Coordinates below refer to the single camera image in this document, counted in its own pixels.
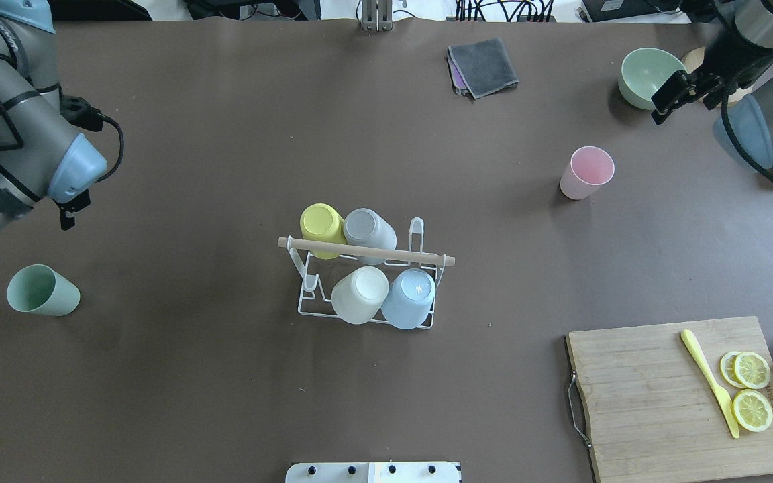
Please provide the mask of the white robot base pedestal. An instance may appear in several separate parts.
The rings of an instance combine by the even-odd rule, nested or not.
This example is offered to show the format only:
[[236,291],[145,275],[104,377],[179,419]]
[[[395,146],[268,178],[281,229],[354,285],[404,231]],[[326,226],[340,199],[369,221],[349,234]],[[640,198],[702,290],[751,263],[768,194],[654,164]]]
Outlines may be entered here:
[[285,482],[461,482],[460,464],[448,461],[299,462]]

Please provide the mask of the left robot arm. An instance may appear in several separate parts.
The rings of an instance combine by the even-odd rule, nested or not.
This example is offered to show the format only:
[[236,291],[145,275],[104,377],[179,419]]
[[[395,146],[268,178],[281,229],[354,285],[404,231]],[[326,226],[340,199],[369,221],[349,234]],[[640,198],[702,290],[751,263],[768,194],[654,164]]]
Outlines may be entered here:
[[0,230],[45,198],[58,205],[61,228],[72,228],[107,172],[63,100],[50,4],[0,1]]

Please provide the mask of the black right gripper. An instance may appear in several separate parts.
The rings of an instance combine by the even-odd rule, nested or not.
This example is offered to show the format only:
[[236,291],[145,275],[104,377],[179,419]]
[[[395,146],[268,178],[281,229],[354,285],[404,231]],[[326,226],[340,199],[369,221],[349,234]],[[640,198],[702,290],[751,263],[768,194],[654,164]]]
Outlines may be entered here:
[[652,95],[652,119],[656,125],[661,125],[675,110],[698,100],[712,110],[721,103],[724,88],[725,81],[718,74],[676,70]]

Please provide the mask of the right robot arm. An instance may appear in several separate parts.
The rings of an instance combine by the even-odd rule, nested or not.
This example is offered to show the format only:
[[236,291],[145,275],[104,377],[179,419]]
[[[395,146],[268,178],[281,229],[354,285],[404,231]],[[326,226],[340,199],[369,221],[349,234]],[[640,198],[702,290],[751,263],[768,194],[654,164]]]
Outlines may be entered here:
[[735,1],[717,16],[722,30],[703,63],[671,74],[652,96],[652,117],[663,123],[698,100],[720,107],[718,143],[773,184],[773,1]]

